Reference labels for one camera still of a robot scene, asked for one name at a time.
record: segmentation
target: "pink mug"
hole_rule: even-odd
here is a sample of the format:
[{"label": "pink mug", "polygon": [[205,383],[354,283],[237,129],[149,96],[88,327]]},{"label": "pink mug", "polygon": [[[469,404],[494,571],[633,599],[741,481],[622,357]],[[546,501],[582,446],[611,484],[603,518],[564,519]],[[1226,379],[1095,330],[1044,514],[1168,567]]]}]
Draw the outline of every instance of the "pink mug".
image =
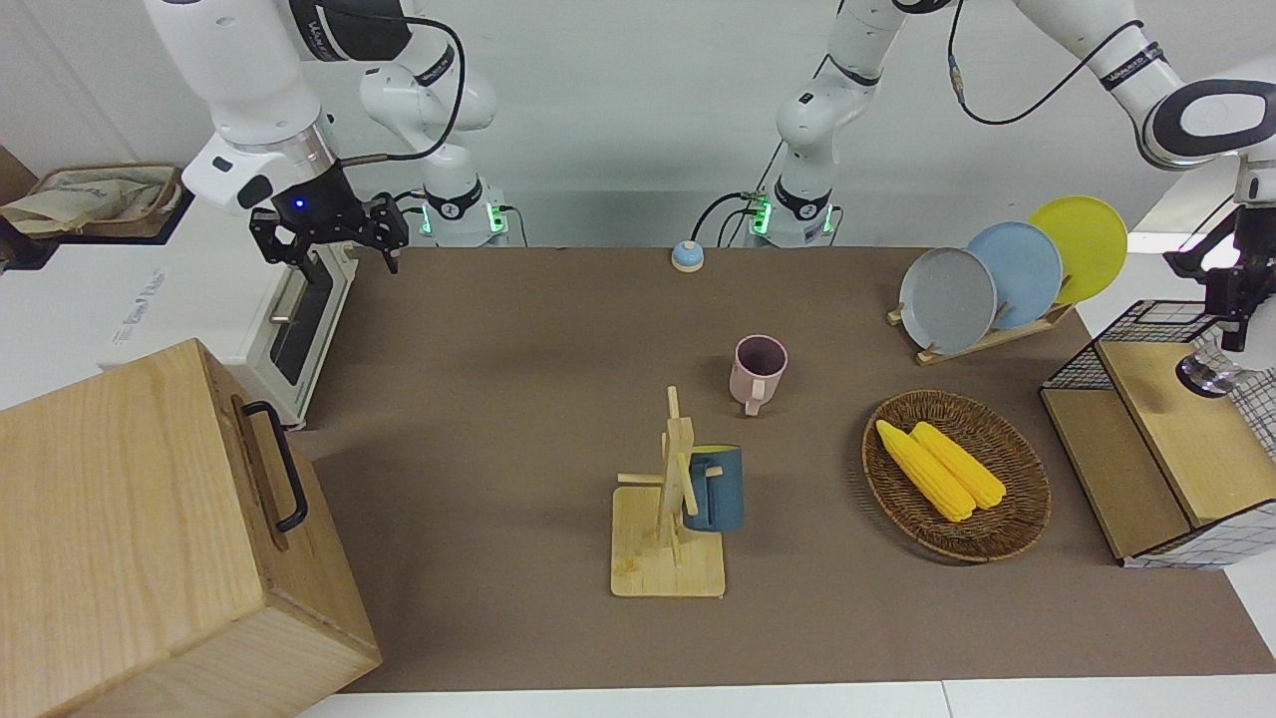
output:
[{"label": "pink mug", "polygon": [[789,351],[775,337],[755,333],[735,344],[731,397],[744,404],[745,417],[757,417],[758,409],[771,402],[786,367]]}]

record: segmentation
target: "plate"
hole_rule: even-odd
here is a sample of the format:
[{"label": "plate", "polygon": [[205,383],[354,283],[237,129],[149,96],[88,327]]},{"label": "plate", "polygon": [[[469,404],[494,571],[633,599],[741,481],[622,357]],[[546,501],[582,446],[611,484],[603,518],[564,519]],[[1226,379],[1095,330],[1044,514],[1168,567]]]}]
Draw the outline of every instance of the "plate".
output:
[{"label": "plate", "polygon": [[[1005,499],[976,509],[960,524],[939,515],[887,454],[877,421],[912,431],[926,421],[979,459],[1002,483]],[[1027,551],[1050,523],[1050,485],[1027,440],[974,399],[938,390],[910,392],[878,407],[860,445],[864,476],[886,515],[921,546],[961,561],[986,564]]]},{"label": "plate", "polygon": [[1031,324],[1050,310],[1063,281],[1063,259],[1054,241],[1027,222],[1002,222],[975,235],[966,245],[988,267],[997,284],[998,305],[1011,305],[993,321],[998,329]]},{"label": "plate", "polygon": [[903,328],[923,348],[960,353],[984,338],[997,314],[993,274],[965,249],[931,249],[900,286]]},{"label": "plate", "polygon": [[1125,264],[1125,221],[1102,199],[1060,196],[1041,205],[1028,222],[1044,231],[1059,249],[1063,275],[1059,304],[1076,304],[1113,283]]}]

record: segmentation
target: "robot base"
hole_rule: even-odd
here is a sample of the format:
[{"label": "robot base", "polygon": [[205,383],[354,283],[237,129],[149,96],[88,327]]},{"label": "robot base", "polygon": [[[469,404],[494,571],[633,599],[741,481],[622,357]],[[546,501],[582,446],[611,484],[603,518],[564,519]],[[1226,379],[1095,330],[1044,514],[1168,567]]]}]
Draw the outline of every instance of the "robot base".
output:
[{"label": "robot base", "polygon": [[508,246],[509,226],[503,212],[505,194],[484,182],[482,198],[459,219],[449,219],[422,201],[425,219],[408,246]]},{"label": "robot base", "polygon": [[749,236],[743,246],[827,246],[832,235],[832,207],[815,219],[798,221],[789,212],[764,205],[760,217],[749,224]]}]

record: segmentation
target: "wicker basket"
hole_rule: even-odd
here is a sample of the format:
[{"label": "wicker basket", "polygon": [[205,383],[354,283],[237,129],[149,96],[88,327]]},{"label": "wicker basket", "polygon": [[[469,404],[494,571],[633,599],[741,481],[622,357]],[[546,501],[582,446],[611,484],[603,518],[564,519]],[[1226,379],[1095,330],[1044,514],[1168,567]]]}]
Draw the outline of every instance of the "wicker basket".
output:
[{"label": "wicker basket", "polygon": [[[971,453],[1005,485],[1005,499],[960,524],[946,520],[921,496],[882,446],[877,421],[903,431],[930,422]],[[886,515],[907,536],[944,556],[984,564],[1027,551],[1050,520],[1050,485],[1027,441],[983,404],[938,390],[911,392],[877,409],[864,430],[864,474]]]}]

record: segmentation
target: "mug handle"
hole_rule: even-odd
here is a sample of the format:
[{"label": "mug handle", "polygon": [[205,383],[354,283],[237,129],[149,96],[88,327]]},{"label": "mug handle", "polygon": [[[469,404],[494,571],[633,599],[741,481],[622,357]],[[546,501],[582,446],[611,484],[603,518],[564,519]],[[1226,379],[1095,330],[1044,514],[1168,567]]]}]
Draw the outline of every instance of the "mug handle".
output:
[{"label": "mug handle", "polygon": [[762,380],[753,380],[753,388],[749,393],[749,400],[744,403],[744,416],[757,417],[758,409],[762,408],[762,398],[767,395],[767,383]]},{"label": "mug handle", "polygon": [[712,482],[715,478],[721,476],[722,476],[722,465],[711,459],[708,467],[704,468],[704,506],[701,508],[701,511],[704,514],[704,520],[709,525],[709,531],[715,531]]}]

